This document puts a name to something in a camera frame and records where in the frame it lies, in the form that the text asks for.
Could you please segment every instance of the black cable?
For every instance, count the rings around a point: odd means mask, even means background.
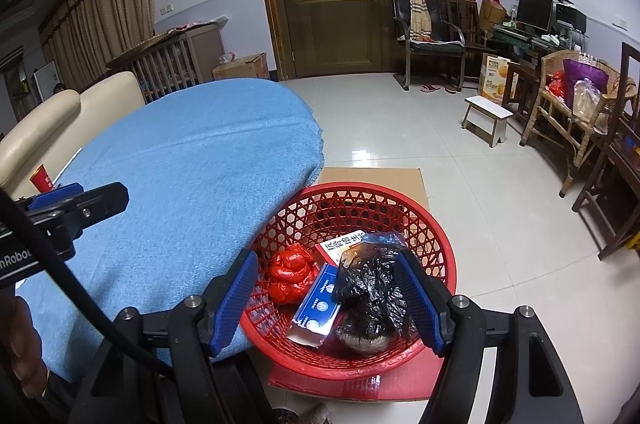
[[[0,188],[0,221],[13,231],[33,256],[43,264],[51,279],[103,337],[131,359],[170,380],[175,380],[172,367],[147,352],[144,348],[129,341],[117,330],[113,322],[100,310],[100,307],[96,305],[89,293],[84,290],[84,287],[66,266],[66,263],[60,260],[42,232],[33,225],[27,215],[2,188]]]

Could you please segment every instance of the black armchair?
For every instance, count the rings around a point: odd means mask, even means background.
[[[426,56],[447,56],[460,59],[460,78],[458,80],[458,90],[462,90],[465,79],[465,35],[459,27],[450,24],[442,19],[440,13],[440,3],[438,0],[425,0],[429,15],[431,17],[431,37],[434,42],[413,42],[409,36],[409,25],[411,25],[411,1],[394,0],[394,20],[398,27],[398,37],[404,35],[406,70],[404,75],[396,73],[394,77],[404,90],[409,90],[411,84],[411,53],[423,54]],[[460,37],[452,40],[449,35],[449,27],[452,32]]]

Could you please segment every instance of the white stool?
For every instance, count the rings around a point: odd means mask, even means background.
[[[466,128],[466,125],[471,123],[485,131],[491,136],[491,143],[489,143],[491,147],[507,140],[507,119],[513,115],[512,112],[482,96],[465,98],[465,101],[469,106],[462,121],[462,128]]]

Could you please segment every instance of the wall socket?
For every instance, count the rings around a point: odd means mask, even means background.
[[[174,10],[173,4],[168,4],[164,8],[160,8],[160,14],[167,14]]]
[[[615,17],[615,19],[613,20],[613,25],[616,27],[620,27],[620,29],[628,30],[626,28],[626,20],[623,20],[619,16]]]

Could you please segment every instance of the blue box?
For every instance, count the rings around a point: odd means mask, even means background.
[[[291,320],[287,338],[318,348],[331,332],[340,304],[331,299],[338,268],[325,263]]]

